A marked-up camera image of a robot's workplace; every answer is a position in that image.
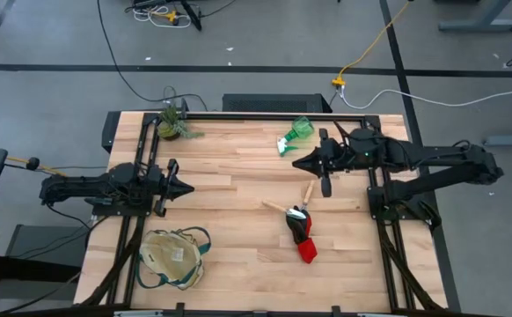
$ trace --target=wooden stick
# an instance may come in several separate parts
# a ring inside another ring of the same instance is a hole
[[[269,201],[262,201],[262,203],[271,209],[279,210],[281,212],[285,212],[287,210],[287,208],[283,208],[282,206],[280,206],[277,203],[272,203]]]
[[[305,194],[305,198],[303,199],[303,205],[306,205],[309,202],[309,198],[311,198],[311,193],[312,193],[314,186],[315,186],[315,181],[311,181],[309,183],[309,187],[307,188],[307,193]]]

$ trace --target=potted plant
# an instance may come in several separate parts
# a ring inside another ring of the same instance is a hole
[[[205,135],[203,132],[191,132],[187,128],[186,123],[179,119],[177,108],[174,105],[170,105],[168,108],[164,109],[159,117],[160,123],[157,127],[157,133],[158,136],[162,137],[164,140],[175,140],[179,136],[195,138]]]

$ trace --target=white cable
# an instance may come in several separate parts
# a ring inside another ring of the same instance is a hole
[[[140,21],[140,22],[150,21],[150,23],[152,23],[152,25],[157,26],[157,27],[186,28],[186,27],[192,25],[192,20],[188,16],[184,16],[184,15],[178,16],[176,18],[187,18],[188,23],[185,26],[159,25],[152,18],[153,16],[156,17],[156,15],[152,14],[152,12],[166,14],[166,13],[170,12],[170,10],[168,9],[168,7],[166,7],[164,5],[157,6],[151,11],[133,9],[133,18],[135,18],[135,20]]]
[[[363,109],[371,106],[371,104],[373,104],[373,102],[375,100],[377,100],[377,98],[379,98],[379,96],[381,96],[382,94],[384,94],[386,92],[394,92],[394,93],[398,93],[398,94],[401,94],[401,95],[408,96],[408,97],[416,99],[416,100],[422,100],[422,101],[425,101],[425,102],[428,102],[428,103],[431,103],[431,104],[440,105],[440,106],[446,106],[446,107],[465,107],[465,106],[469,106],[469,105],[472,105],[472,104],[476,104],[476,103],[481,102],[481,101],[490,100],[492,98],[496,98],[496,97],[500,97],[500,96],[507,96],[507,95],[511,95],[512,94],[512,92],[501,92],[501,93],[496,93],[494,95],[490,95],[490,96],[487,96],[485,98],[481,98],[481,99],[478,99],[478,100],[468,101],[468,102],[464,102],[464,103],[460,103],[460,104],[449,104],[449,103],[445,103],[445,102],[428,100],[426,98],[414,96],[414,95],[412,95],[410,93],[399,92],[399,91],[392,90],[392,89],[385,89],[385,90],[382,90],[381,92],[379,92],[375,97],[373,97],[373,99],[367,105],[359,107],[359,106],[351,105],[349,102],[346,101],[346,96],[344,95],[344,88],[345,87],[343,85],[342,89],[340,90],[340,98],[344,101],[344,103],[348,107],[352,107],[354,109],[360,109],[360,110],[363,110]]]

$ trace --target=drawstring bag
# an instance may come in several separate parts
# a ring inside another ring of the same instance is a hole
[[[201,231],[208,243],[198,246],[193,235],[188,231]],[[139,259],[149,269],[160,276],[156,285],[145,285],[136,266],[137,283],[143,288],[152,289],[164,284],[176,286],[182,291],[194,286],[203,276],[203,260],[201,256],[211,248],[211,238],[207,230],[201,227],[190,227],[177,231],[150,231],[141,244]]]

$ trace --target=wooden table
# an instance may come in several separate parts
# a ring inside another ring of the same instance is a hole
[[[134,160],[142,117],[141,112],[121,113],[110,167]],[[385,135],[407,139],[402,116],[384,114],[380,119]],[[161,140],[157,164],[165,168],[168,159],[177,159],[179,179],[195,191],[168,202],[166,217],[148,217],[144,233],[193,225],[206,228],[213,247],[204,255],[205,275],[187,291],[169,285],[145,290],[136,284],[133,308],[174,309],[183,302],[188,310],[329,312],[331,306],[340,306],[342,312],[390,311],[377,226],[368,211],[365,171],[335,174],[330,198],[322,197],[316,182],[309,212],[318,256],[306,264],[296,251],[285,216],[261,201],[301,203],[309,181],[316,177],[291,162],[318,145],[318,133],[294,141],[299,150],[280,158],[276,138],[289,131],[290,121],[188,120],[188,124],[206,135]],[[313,124],[340,139],[332,122]],[[341,124],[348,131],[359,128],[357,123]],[[415,176],[408,172],[392,178]],[[420,221],[400,223],[411,271],[432,298],[446,306],[429,229]],[[87,298],[112,266],[120,227],[121,217],[111,217],[91,234],[75,302]],[[146,284],[158,281],[143,264],[140,268]],[[404,306],[399,273],[393,271],[399,305]],[[121,273],[116,302],[122,300],[127,272],[124,268]]]

